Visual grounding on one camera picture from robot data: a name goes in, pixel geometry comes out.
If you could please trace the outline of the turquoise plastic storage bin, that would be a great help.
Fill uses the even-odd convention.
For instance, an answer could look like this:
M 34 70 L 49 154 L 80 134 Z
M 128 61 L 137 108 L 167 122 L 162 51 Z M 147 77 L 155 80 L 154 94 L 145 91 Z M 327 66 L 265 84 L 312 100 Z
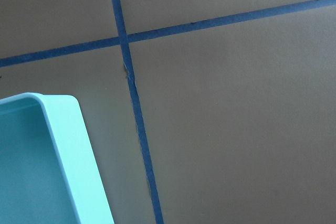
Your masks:
M 77 99 L 1 99 L 1 223 L 113 223 Z

